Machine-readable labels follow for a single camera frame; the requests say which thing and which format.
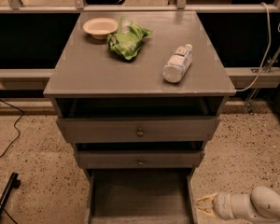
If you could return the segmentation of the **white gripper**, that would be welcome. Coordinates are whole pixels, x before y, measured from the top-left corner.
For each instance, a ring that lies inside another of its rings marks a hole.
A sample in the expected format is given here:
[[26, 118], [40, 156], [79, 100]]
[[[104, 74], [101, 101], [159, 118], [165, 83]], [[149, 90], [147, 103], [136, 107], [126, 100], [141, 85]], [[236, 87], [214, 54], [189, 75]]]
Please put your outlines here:
[[217, 214], [217, 216], [222, 218], [223, 220], [235, 219], [235, 215], [232, 211], [231, 195], [229, 193], [216, 192], [204, 195], [201, 198], [196, 199], [196, 202], [206, 201], [213, 202], [214, 210], [196, 207], [199, 212], [209, 217], [216, 217]]

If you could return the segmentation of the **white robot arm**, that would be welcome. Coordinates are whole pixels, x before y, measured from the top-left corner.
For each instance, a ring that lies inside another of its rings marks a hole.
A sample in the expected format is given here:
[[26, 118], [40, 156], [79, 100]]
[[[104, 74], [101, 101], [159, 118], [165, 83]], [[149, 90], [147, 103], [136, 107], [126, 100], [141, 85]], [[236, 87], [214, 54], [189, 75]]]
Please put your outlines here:
[[252, 224], [280, 224], [280, 195], [266, 187], [255, 187], [249, 194], [208, 194], [197, 199], [195, 207], [205, 215], [223, 220], [244, 219]]

